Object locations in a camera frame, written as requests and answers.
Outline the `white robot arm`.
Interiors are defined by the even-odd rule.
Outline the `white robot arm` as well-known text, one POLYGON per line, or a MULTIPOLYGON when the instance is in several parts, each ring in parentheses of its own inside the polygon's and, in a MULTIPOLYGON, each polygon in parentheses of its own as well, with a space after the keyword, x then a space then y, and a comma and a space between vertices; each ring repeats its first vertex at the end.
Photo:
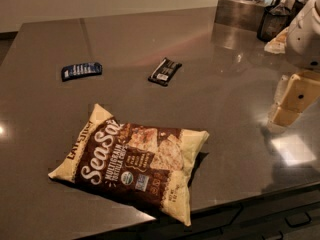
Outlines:
POLYGON ((290 23, 285 55, 298 68, 278 82, 267 129, 283 133, 320 97, 320 0, 309 0, 290 23))

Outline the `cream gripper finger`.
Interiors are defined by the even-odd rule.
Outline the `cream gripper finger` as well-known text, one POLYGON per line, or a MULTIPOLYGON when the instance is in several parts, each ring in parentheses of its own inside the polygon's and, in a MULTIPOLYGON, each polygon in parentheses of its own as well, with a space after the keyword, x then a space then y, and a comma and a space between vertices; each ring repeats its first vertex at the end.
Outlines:
POLYGON ((320 73, 300 71, 283 75, 278 82, 268 114, 267 129, 283 133, 320 97, 320 73))

